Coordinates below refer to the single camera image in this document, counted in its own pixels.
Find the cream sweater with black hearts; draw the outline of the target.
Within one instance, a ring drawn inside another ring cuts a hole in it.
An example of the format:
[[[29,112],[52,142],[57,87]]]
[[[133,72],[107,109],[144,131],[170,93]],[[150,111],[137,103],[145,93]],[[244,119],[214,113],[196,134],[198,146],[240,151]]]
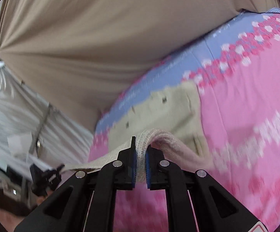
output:
[[[182,169],[195,172],[210,170],[213,159],[203,133],[201,105],[194,82],[186,81],[174,87],[165,87],[150,94],[144,102],[132,106],[106,137],[96,141],[107,141],[108,152],[89,163],[67,164],[63,172],[86,169],[100,170],[118,158],[119,152],[130,147],[136,138],[136,181],[146,179],[145,154],[147,147],[156,144],[164,156]]]

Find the white satin curtain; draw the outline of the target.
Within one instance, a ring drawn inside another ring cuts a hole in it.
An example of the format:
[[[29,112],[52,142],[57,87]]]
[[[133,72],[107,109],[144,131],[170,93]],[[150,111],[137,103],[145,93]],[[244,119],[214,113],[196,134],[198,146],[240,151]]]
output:
[[[23,177],[41,169],[87,162],[92,133],[52,107],[0,67],[0,159]]]

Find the beige curtain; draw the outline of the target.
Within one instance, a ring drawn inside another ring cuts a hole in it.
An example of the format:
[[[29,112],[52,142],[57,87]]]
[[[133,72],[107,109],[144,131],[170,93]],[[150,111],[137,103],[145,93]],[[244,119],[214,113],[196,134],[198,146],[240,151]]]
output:
[[[0,58],[14,75],[94,131],[102,112],[163,57],[279,0],[3,0]]]

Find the pink floral bed sheet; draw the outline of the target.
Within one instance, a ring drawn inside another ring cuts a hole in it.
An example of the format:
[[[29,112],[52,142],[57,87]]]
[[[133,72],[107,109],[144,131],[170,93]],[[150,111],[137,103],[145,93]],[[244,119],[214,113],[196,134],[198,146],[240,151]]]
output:
[[[124,91],[98,122],[89,160],[108,152],[106,133],[132,106],[192,81],[213,159],[207,170],[260,219],[280,225],[280,9],[243,12],[170,55]]]

